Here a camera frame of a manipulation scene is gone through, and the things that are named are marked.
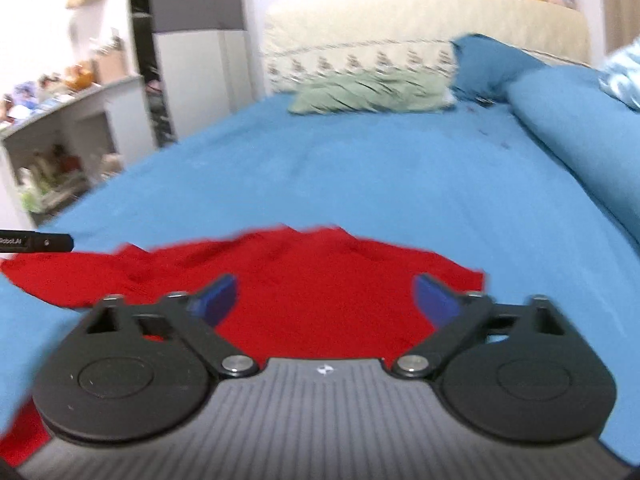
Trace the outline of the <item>red knit sweater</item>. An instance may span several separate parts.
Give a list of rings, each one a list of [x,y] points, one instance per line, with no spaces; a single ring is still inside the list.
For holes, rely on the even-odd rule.
[[[18,255],[1,272],[50,308],[74,310],[111,294],[150,304],[230,274],[238,296],[217,332],[257,361],[391,361],[434,330],[412,299],[418,275],[456,292],[485,285],[482,272],[434,252],[337,228],[277,228],[152,250],[128,244],[116,252]]]

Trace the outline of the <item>white shelf desk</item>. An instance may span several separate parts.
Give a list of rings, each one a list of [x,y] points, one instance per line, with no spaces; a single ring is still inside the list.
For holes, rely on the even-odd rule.
[[[79,158],[80,168],[90,180],[94,179],[105,154],[117,154],[125,168],[153,154],[156,141],[143,78],[134,75],[106,86],[93,86],[2,131],[3,229],[34,227],[18,196],[18,170],[32,163],[35,152],[47,153],[55,144]]]

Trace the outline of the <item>blue bed sheet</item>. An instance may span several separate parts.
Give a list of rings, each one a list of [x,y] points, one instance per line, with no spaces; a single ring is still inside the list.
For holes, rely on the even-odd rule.
[[[638,244],[508,106],[294,116],[276,96],[105,182],[47,230],[110,252],[270,226],[438,252],[484,271],[505,302],[550,296],[616,379],[604,442],[638,460]]]

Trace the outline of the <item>green pillow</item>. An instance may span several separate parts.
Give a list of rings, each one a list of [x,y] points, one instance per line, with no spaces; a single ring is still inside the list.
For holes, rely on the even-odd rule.
[[[431,70],[366,70],[317,78],[298,87],[294,115],[439,112],[457,103],[449,79]]]

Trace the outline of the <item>rolled blue duvet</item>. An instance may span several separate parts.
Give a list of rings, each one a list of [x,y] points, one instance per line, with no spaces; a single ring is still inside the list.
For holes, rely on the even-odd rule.
[[[582,66],[531,70],[506,87],[514,114],[633,237],[639,237],[639,114]]]

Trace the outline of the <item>dark blue pillow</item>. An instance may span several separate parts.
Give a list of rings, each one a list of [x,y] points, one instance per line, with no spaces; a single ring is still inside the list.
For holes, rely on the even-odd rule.
[[[528,53],[480,34],[451,41],[457,71],[451,91],[460,101],[506,102],[506,90],[531,70],[546,67]]]

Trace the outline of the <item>cream quilted headboard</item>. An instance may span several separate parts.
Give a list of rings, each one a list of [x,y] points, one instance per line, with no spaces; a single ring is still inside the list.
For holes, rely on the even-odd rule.
[[[268,93],[360,70],[457,67],[452,40],[480,34],[551,65],[591,61],[586,18],[536,0],[378,0],[265,19],[260,57]]]

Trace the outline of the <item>grey white wardrobe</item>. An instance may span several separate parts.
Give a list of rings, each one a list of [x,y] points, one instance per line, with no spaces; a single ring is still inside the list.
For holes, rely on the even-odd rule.
[[[253,0],[130,0],[138,66],[157,76],[170,138],[182,141],[258,101]]]

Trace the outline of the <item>light blue white blanket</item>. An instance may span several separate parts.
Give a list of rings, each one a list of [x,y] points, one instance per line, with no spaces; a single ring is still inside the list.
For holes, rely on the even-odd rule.
[[[600,69],[599,86],[631,110],[640,110],[640,37],[605,59]]]

